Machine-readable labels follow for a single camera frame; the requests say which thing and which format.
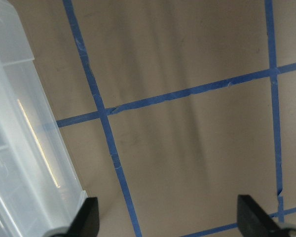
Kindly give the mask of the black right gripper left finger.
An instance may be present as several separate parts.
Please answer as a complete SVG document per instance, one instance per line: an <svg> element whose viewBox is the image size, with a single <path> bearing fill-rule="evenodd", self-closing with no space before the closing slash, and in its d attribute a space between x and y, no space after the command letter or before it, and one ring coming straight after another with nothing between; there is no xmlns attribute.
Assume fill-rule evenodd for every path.
<svg viewBox="0 0 296 237"><path fill-rule="evenodd" d="M66 232L67 237L97 237L99 233L99 204L97 197L88 197Z"/></svg>

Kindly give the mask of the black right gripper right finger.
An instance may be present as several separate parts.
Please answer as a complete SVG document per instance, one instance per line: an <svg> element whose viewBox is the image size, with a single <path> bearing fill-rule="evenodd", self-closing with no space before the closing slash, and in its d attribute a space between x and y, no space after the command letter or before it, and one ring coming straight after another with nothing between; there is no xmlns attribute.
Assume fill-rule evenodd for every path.
<svg viewBox="0 0 296 237"><path fill-rule="evenodd" d="M237 227L243 237L285 237L271 217L250 195L237 197Z"/></svg>

